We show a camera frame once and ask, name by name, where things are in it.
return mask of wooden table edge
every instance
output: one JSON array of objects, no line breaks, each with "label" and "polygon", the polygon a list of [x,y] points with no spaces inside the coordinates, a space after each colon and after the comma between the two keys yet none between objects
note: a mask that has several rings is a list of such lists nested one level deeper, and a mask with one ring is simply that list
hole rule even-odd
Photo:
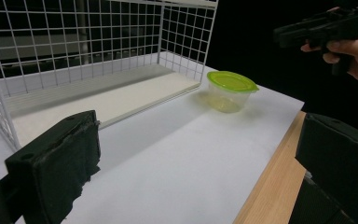
[{"label": "wooden table edge", "polygon": [[301,187],[305,168],[295,159],[306,113],[299,111],[234,224],[287,224]]}]

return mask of white tabletop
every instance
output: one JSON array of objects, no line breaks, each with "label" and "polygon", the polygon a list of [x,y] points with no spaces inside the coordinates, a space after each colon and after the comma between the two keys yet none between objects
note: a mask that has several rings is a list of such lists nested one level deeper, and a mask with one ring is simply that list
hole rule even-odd
[{"label": "white tabletop", "polygon": [[[258,86],[225,114],[205,81],[99,131],[101,171],[63,223],[231,223],[303,102]],[[11,153],[0,136],[0,178]]]}]

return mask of finger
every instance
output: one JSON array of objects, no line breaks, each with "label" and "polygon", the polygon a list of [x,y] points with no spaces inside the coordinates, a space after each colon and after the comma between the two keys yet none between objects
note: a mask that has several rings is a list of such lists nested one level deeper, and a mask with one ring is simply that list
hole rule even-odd
[{"label": "finger", "polygon": [[335,53],[358,56],[358,40],[330,41],[327,43],[327,48]]},{"label": "finger", "polygon": [[305,44],[305,45],[301,46],[300,49],[304,52],[311,52],[311,51],[315,51],[315,50],[320,50],[321,47],[311,48],[309,44]]},{"label": "finger", "polygon": [[332,8],[330,8],[330,9],[328,9],[327,11],[334,11],[334,10],[336,10],[336,9],[339,9],[339,7],[332,7]]},{"label": "finger", "polygon": [[325,53],[324,54],[324,61],[327,63],[338,63],[339,62],[339,57],[331,52]]}]

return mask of plastic container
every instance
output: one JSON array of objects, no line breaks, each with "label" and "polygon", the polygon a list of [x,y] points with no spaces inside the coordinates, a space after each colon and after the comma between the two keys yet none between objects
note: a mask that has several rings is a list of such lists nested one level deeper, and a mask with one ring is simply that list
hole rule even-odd
[{"label": "plastic container", "polygon": [[243,109],[251,93],[258,91],[248,77],[228,72],[214,71],[207,74],[209,80],[209,105],[224,113]]}]

